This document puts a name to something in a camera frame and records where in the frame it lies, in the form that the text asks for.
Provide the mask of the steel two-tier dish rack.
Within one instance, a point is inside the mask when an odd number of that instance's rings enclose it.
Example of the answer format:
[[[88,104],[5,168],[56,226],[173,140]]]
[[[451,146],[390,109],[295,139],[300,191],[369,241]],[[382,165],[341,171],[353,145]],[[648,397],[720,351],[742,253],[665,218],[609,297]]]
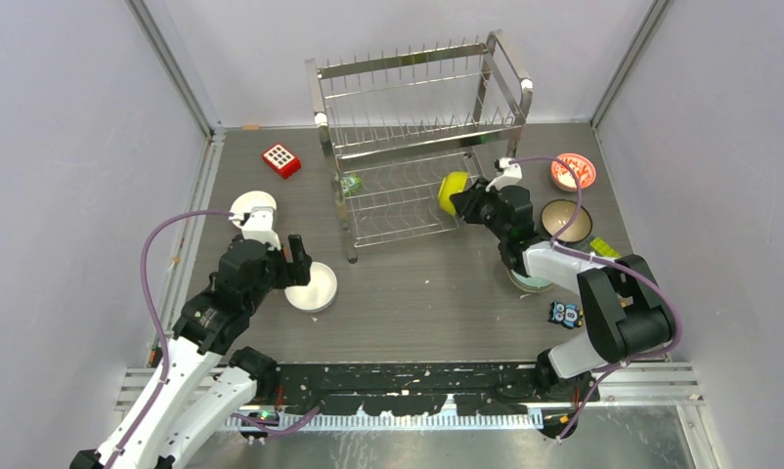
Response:
[[[350,263],[365,247],[454,230],[438,206],[443,178],[482,176],[480,146],[501,143],[514,155],[534,98],[500,29],[336,63],[310,59],[305,70]],[[340,177],[352,173],[363,187],[346,198]]]

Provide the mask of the red white patterned bowl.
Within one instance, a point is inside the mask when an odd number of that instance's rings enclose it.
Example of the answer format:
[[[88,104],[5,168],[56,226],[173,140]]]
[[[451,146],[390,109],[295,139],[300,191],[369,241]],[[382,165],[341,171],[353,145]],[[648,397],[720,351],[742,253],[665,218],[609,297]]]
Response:
[[[562,153],[551,162],[550,174],[553,183],[563,191],[575,192],[577,186],[587,189],[597,179],[594,164],[577,153]]]

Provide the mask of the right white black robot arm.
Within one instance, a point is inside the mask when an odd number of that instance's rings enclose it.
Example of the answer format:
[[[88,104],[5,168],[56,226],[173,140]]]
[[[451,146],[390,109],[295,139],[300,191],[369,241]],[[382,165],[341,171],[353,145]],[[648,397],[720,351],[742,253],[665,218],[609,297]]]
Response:
[[[593,371],[653,357],[656,347],[680,337],[679,321],[642,257],[590,256],[542,238],[527,189],[497,189],[484,178],[469,186],[465,174],[453,173],[442,182],[438,201],[464,223],[486,227],[509,271],[579,295],[583,312],[576,322],[583,332],[540,353],[531,374],[534,390],[545,399],[560,401]]]

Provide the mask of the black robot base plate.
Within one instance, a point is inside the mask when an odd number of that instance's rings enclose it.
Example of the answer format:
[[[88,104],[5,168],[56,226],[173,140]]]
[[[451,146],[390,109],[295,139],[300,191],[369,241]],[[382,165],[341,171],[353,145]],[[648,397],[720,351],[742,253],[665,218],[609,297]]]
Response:
[[[561,380],[521,362],[282,363],[252,401],[294,414],[422,416],[454,404],[460,416],[513,415],[530,404],[594,401],[593,382],[589,373]]]

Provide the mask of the white bowl brown outside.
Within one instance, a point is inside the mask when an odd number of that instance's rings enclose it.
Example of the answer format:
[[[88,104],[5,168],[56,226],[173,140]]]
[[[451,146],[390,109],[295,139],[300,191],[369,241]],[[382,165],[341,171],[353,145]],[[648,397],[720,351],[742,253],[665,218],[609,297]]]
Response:
[[[254,212],[264,210],[276,212],[276,200],[267,192],[246,192],[237,197],[232,203],[230,208],[232,215],[229,217],[229,220],[234,226],[241,228]]]

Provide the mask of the small green patterned object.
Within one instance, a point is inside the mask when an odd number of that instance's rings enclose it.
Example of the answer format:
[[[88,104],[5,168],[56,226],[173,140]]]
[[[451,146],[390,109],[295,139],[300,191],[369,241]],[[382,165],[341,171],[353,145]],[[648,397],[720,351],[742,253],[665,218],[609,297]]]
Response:
[[[346,198],[358,195],[363,187],[362,179],[354,173],[341,176],[340,184]]]

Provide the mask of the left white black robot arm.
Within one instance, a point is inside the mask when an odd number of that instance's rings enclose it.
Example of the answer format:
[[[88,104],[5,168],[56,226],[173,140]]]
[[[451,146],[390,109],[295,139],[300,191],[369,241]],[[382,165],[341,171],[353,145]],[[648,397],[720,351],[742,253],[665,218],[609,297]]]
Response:
[[[288,247],[237,237],[188,300],[140,397],[97,448],[81,450],[73,468],[184,468],[234,411],[268,403],[278,389],[277,363],[243,347],[199,399],[199,384],[230,353],[269,293],[306,286],[313,260],[298,234]]]

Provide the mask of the dark blue bowl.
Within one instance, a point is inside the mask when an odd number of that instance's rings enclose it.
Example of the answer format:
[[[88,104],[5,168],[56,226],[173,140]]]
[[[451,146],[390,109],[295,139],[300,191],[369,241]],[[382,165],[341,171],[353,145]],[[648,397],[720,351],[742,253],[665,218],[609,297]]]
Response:
[[[555,235],[571,221],[575,213],[575,201],[555,199],[544,206],[540,221],[548,235]],[[592,217],[584,207],[581,207],[575,221],[557,239],[562,243],[578,243],[586,240],[592,230]]]

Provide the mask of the red white grid block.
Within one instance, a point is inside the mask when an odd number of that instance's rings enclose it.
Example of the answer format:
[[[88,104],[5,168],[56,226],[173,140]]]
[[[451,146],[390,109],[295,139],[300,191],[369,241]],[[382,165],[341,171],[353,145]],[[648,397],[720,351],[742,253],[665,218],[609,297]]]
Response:
[[[261,158],[263,162],[286,180],[302,168],[300,159],[282,144],[274,144],[266,149]]]

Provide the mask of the lime green brick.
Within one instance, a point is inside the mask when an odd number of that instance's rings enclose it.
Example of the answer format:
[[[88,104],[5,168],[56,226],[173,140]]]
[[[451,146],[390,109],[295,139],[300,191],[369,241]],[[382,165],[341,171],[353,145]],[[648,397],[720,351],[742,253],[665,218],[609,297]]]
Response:
[[[618,259],[622,257],[622,255],[615,248],[613,248],[601,237],[593,237],[588,245],[590,246],[592,252],[601,257],[608,257],[612,259]]]

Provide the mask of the blue cartoon sticker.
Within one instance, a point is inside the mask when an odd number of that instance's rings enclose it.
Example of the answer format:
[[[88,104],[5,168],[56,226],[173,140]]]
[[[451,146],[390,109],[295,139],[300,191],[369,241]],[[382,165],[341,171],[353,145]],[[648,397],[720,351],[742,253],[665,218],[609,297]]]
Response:
[[[580,328],[585,324],[584,313],[577,305],[558,301],[550,304],[548,321],[567,329]]]

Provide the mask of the yellow bowl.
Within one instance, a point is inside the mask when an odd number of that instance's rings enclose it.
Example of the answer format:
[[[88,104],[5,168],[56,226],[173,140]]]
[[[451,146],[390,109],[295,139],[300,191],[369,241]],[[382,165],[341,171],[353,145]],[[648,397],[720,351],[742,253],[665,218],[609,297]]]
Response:
[[[450,216],[455,217],[457,215],[451,196],[465,191],[468,178],[469,174],[467,172],[454,171],[442,180],[437,195],[438,206]]]

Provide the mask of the pale green bowl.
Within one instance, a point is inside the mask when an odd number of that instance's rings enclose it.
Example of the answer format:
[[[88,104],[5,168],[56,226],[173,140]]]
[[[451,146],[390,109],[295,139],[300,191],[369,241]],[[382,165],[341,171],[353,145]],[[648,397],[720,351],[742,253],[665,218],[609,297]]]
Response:
[[[525,293],[542,293],[552,287],[552,283],[543,278],[521,276],[513,270],[507,270],[507,274],[513,285]]]

